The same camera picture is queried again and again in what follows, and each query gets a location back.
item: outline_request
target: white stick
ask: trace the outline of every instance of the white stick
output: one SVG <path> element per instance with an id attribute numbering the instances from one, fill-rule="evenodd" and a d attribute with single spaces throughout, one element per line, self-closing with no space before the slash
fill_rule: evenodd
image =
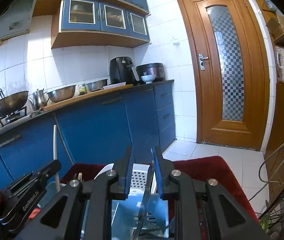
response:
<path id="1" fill-rule="evenodd" d="M 53 160 L 57 160 L 57 159 L 58 159 L 58 156 L 57 156 L 57 125 L 55 124 L 53 126 Z M 54 175 L 54 178 L 55 178 L 55 186 L 57 187 L 57 192 L 59 192 L 61 190 L 59 174 L 56 173 Z"/>

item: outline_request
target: metal kettle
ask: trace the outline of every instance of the metal kettle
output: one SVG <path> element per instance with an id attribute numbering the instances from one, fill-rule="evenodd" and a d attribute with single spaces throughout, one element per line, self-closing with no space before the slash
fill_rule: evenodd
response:
<path id="1" fill-rule="evenodd" d="M 31 98 L 28 98 L 28 100 L 31 102 L 33 110 L 38 111 L 42 107 L 46 106 L 49 99 L 46 99 L 44 96 L 44 89 L 36 90 L 33 94 L 33 100 Z"/>

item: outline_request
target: cutting board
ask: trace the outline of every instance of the cutting board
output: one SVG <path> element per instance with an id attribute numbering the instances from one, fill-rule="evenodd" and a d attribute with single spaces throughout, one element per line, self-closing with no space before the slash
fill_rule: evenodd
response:
<path id="1" fill-rule="evenodd" d="M 115 87 L 115 88 L 111 88 L 111 89 L 102 89 L 102 90 L 98 90 L 98 91 L 95 91 L 95 92 L 89 92 L 85 95 L 69 98 L 69 99 L 63 100 L 61 102 L 53 103 L 51 105 L 45 106 L 45 107 L 43 107 L 43 111 L 44 112 L 51 111 L 51 110 L 61 108 L 61 107 L 64 107 L 64 106 L 68 106 L 70 104 L 73 104 L 73 103 L 76 103 L 76 102 L 79 102 L 79 101 L 82 101 L 82 100 L 85 100 L 85 99 L 88 99 L 88 98 L 93 98 L 93 97 L 96 97 L 96 96 L 109 94 L 109 93 L 112 93 L 112 92 L 115 92 L 115 91 L 125 90 L 127 88 L 132 87 L 132 86 L 133 85 L 130 84 L 130 85 L 122 86 L 122 87 Z"/>

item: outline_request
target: silver screw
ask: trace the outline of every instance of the silver screw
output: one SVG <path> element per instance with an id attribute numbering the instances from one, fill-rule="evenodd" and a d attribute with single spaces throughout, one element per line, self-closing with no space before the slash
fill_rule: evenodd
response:
<path id="1" fill-rule="evenodd" d="M 116 175 L 116 171 L 115 171 L 115 170 L 108 170 L 108 171 L 106 172 L 106 174 L 107 174 L 108 176 L 112 177 L 112 176 L 115 176 L 115 175 Z"/>
<path id="2" fill-rule="evenodd" d="M 77 179 L 72 179 L 70 181 L 70 186 L 71 187 L 77 187 L 80 184 L 80 182 Z"/>
<path id="3" fill-rule="evenodd" d="M 218 181 L 216 179 L 209 179 L 209 184 L 211 186 L 216 186 L 218 184 Z"/>
<path id="4" fill-rule="evenodd" d="M 178 177 L 178 176 L 181 175 L 181 171 L 179 171 L 179 170 L 173 170 L 173 171 L 171 171 L 171 174 L 172 174 L 174 177 Z"/>

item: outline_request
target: stove burner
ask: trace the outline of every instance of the stove burner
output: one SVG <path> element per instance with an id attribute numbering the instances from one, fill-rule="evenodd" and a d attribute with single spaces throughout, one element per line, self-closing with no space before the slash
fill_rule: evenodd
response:
<path id="1" fill-rule="evenodd" d="M 20 110 L 16 111 L 15 113 L 9 114 L 5 117 L 1 117 L 0 118 L 0 124 L 2 125 L 2 127 L 4 127 L 5 125 L 12 123 L 22 117 L 26 116 L 26 106 L 22 107 Z"/>

